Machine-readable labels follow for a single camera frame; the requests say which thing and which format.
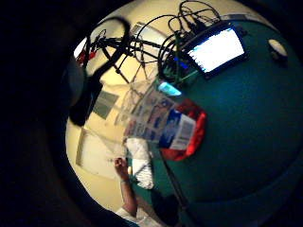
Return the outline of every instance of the electronic device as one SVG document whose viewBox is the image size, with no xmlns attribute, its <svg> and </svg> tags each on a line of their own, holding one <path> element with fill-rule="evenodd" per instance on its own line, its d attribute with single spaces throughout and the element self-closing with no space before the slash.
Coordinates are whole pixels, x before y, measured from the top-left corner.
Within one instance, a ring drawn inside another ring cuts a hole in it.
<svg viewBox="0 0 303 227">
<path fill-rule="evenodd" d="M 241 36 L 235 27 L 219 22 L 182 46 L 182 53 L 210 79 L 219 70 L 247 58 Z"/>
</svg>

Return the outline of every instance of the red object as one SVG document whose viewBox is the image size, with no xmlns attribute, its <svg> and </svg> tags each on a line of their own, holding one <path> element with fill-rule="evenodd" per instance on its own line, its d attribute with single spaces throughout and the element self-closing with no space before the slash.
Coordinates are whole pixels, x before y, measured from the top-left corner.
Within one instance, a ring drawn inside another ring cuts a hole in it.
<svg viewBox="0 0 303 227">
<path fill-rule="evenodd" d="M 176 110 L 196 121 L 195 131 L 189 141 L 187 149 L 180 150 L 171 148 L 161 148 L 160 150 L 165 159 L 181 161 L 192 155 L 201 145 L 205 137 L 206 113 L 201 107 L 197 106 L 193 101 L 188 98 L 185 99 L 176 108 Z"/>
<path fill-rule="evenodd" d="M 91 59 L 93 59 L 96 56 L 96 53 L 97 53 L 97 51 L 89 53 L 88 61 L 90 61 Z M 77 57 L 77 63 L 78 64 L 83 64 L 84 59 L 85 59 L 85 50 L 82 50 L 80 52 L 80 54 L 78 55 L 78 57 Z"/>
</svg>

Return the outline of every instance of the label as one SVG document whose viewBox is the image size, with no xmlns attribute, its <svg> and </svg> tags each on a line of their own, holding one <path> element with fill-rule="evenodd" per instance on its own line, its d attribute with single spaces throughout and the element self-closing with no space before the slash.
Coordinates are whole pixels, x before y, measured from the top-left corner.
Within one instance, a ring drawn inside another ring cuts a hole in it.
<svg viewBox="0 0 303 227">
<path fill-rule="evenodd" d="M 160 137 L 159 147 L 187 149 L 195 127 L 195 120 L 178 111 L 171 110 L 163 134 Z"/>
</svg>

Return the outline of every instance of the beige wall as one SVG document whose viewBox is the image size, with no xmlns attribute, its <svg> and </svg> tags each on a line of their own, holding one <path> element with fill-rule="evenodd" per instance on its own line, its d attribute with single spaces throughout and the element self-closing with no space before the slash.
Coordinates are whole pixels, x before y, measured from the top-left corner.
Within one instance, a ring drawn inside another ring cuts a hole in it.
<svg viewBox="0 0 303 227">
<path fill-rule="evenodd" d="M 228 13 L 246 13 L 254 17 L 258 17 L 260 20 L 265 20 L 254 11 L 244 7 L 243 5 L 236 3 L 231 0 L 205 0 L 207 3 L 212 5 L 221 15 Z M 132 26 L 136 22 L 147 23 L 150 19 L 167 13 L 176 14 L 178 10 L 178 4 L 181 1 L 177 0 L 136 0 L 131 4 L 124 6 L 121 9 L 116 10 L 109 16 L 120 15 L 127 18 Z M 166 34 L 170 34 L 167 27 L 168 19 L 160 20 L 152 23 L 151 26 L 160 29 Z M 116 36 L 121 36 L 121 29 L 119 26 L 114 24 L 108 24 L 108 34 L 115 34 Z M 94 59 L 88 64 L 88 71 L 90 73 L 100 66 L 101 58 Z M 136 66 L 134 59 L 130 59 L 123 68 L 123 72 L 126 75 L 132 75 Z M 110 84 L 125 84 L 125 82 L 120 78 L 119 75 L 115 73 L 112 69 L 102 77 L 107 83 Z M 96 114 L 92 113 L 87 126 L 94 130 L 94 132 L 99 133 L 102 136 L 107 136 L 112 140 L 121 142 L 122 134 L 124 128 L 121 126 L 114 126 L 113 120 L 108 122 L 102 120 Z M 109 180 L 104 177 L 93 175 L 86 172 L 82 168 L 76 165 L 76 153 L 77 145 L 80 137 L 80 128 L 72 125 L 70 122 L 67 124 L 67 155 L 69 161 L 74 168 L 80 181 L 83 183 L 84 187 L 91 195 L 91 197 L 96 200 L 99 204 L 108 208 L 110 210 L 116 210 L 122 203 L 119 183 L 115 180 Z"/>
</svg>

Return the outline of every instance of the white shirt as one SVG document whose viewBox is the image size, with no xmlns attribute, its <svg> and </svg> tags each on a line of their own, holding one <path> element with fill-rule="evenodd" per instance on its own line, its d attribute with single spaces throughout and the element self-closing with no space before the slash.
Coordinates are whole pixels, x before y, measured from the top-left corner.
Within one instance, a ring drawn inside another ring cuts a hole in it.
<svg viewBox="0 0 303 227">
<path fill-rule="evenodd" d="M 150 216 L 143 216 L 140 218 L 133 217 L 130 213 L 124 210 L 122 207 L 116 211 L 116 214 L 128 221 L 136 223 L 140 227 L 162 227 L 158 222 L 152 219 Z"/>
</svg>

